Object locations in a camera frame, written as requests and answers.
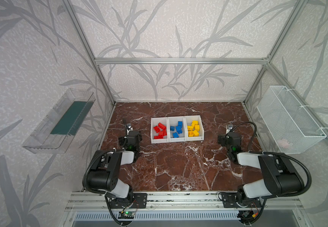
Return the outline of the yellow long lego brick front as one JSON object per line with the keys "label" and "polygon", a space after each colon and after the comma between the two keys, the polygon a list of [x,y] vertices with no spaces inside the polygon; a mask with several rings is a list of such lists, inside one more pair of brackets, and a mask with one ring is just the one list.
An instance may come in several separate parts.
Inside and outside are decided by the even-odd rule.
{"label": "yellow long lego brick front", "polygon": [[198,121],[192,121],[192,123],[191,123],[192,126],[196,126],[198,124],[199,124]]}

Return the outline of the dark blue upturned lego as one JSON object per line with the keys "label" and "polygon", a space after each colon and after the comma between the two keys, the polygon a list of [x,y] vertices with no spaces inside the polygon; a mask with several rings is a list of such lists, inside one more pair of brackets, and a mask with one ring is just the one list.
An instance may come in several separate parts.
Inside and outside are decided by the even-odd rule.
{"label": "dark blue upturned lego", "polygon": [[179,126],[176,126],[176,132],[177,132],[178,134],[182,134],[182,133],[183,133],[182,128],[179,127]]}

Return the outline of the long red lego brick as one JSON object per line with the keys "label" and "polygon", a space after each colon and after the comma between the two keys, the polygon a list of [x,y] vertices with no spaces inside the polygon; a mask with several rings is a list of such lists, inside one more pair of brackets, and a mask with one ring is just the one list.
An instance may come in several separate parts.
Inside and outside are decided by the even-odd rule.
{"label": "long red lego brick", "polygon": [[163,130],[163,131],[166,130],[166,126],[165,126],[164,124],[162,124],[162,123],[159,123],[159,124],[158,124],[158,127],[159,127],[161,130]]}

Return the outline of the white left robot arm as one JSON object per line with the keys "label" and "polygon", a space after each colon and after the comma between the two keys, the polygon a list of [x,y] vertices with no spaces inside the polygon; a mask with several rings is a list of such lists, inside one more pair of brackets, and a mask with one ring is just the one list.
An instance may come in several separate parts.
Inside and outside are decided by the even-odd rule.
{"label": "white left robot arm", "polygon": [[130,123],[123,120],[125,136],[119,138],[119,148],[109,151],[95,152],[83,176],[83,187],[95,194],[104,194],[110,199],[132,203],[134,200],[132,187],[119,179],[120,168],[133,164],[139,158],[140,131],[133,130]]}

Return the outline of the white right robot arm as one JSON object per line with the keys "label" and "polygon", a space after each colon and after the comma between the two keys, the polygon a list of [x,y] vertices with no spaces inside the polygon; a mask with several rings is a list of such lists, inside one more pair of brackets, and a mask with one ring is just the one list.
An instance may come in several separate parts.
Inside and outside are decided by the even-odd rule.
{"label": "white right robot arm", "polygon": [[[242,136],[235,129],[250,124],[254,132],[247,146],[242,150]],[[227,156],[233,163],[259,169],[262,179],[239,186],[236,193],[231,194],[238,203],[254,199],[270,199],[278,197],[294,197],[307,192],[312,185],[312,176],[308,168],[299,160],[279,152],[252,150],[257,133],[257,125],[243,122],[218,135],[218,144],[225,147]]]}

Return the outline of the white left bin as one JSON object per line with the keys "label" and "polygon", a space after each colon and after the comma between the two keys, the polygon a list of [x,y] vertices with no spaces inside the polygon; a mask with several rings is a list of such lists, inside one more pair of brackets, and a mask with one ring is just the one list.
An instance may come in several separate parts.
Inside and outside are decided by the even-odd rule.
{"label": "white left bin", "polygon": [[169,142],[169,124],[167,117],[151,118],[151,143]]}

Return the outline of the white bin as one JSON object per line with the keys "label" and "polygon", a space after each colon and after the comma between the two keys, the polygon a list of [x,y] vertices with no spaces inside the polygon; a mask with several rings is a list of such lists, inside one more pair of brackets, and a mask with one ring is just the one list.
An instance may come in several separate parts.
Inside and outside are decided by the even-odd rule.
{"label": "white bin", "polygon": [[183,116],[168,117],[167,126],[169,142],[185,142]]}
{"label": "white bin", "polygon": [[167,117],[151,118],[151,143],[169,142],[169,124]]}
{"label": "white bin", "polygon": [[204,127],[200,115],[184,116],[184,130],[186,141],[204,140]]}

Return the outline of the white middle bin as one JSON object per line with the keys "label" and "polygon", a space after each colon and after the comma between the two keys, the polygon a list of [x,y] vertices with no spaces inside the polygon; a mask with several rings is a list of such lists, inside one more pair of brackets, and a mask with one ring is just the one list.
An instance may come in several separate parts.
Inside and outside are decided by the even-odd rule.
{"label": "white middle bin", "polygon": [[183,116],[168,117],[167,126],[169,142],[185,142]]}

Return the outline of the white right bin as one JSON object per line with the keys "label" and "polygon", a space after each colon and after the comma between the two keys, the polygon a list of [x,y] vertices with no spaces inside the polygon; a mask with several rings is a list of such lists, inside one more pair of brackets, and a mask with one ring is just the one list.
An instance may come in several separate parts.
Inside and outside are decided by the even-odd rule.
{"label": "white right bin", "polygon": [[184,130],[186,141],[204,140],[204,127],[200,115],[184,116]]}

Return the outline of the pink object in basket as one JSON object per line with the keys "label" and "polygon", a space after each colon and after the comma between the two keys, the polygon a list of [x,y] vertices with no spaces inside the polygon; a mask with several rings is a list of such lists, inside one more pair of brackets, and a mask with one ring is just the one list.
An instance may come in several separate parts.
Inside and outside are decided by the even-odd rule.
{"label": "pink object in basket", "polygon": [[277,140],[277,145],[280,149],[288,149],[290,146],[288,140],[286,139]]}

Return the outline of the green circuit board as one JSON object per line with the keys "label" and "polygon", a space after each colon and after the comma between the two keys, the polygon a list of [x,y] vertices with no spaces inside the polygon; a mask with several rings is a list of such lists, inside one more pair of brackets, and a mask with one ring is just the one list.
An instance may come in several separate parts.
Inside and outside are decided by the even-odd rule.
{"label": "green circuit board", "polygon": [[118,220],[134,219],[136,215],[135,211],[120,211],[118,212]]}

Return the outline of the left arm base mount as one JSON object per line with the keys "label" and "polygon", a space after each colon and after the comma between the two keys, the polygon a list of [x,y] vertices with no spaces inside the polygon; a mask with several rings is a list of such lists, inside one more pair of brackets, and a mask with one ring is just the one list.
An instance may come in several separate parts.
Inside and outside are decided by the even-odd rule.
{"label": "left arm base mount", "polygon": [[109,198],[108,201],[112,209],[144,209],[147,206],[148,194],[135,193],[130,189],[126,198]]}

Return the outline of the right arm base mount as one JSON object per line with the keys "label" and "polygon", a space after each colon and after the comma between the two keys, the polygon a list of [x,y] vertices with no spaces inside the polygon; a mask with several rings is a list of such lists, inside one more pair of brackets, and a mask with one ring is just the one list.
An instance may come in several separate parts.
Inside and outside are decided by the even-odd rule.
{"label": "right arm base mount", "polygon": [[239,186],[236,192],[219,192],[218,199],[223,203],[224,208],[261,208],[260,198],[248,198],[243,186]]}

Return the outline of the clear plastic wall tray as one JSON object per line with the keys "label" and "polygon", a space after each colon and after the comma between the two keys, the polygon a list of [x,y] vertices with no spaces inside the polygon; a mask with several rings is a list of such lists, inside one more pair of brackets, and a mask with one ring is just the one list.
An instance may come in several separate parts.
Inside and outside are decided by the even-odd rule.
{"label": "clear plastic wall tray", "polygon": [[23,143],[33,154],[64,154],[96,98],[92,91],[67,89]]}

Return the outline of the aluminium frame rail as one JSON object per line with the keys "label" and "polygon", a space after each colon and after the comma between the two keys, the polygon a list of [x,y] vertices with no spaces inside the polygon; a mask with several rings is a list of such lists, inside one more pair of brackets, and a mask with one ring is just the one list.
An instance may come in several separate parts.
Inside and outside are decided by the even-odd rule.
{"label": "aluminium frame rail", "polygon": [[[258,205],[239,207],[237,204],[223,205],[216,191],[158,191],[143,192],[134,198],[133,208],[139,211],[217,211],[260,210]],[[88,192],[72,193],[65,211],[107,211],[105,197]]]}

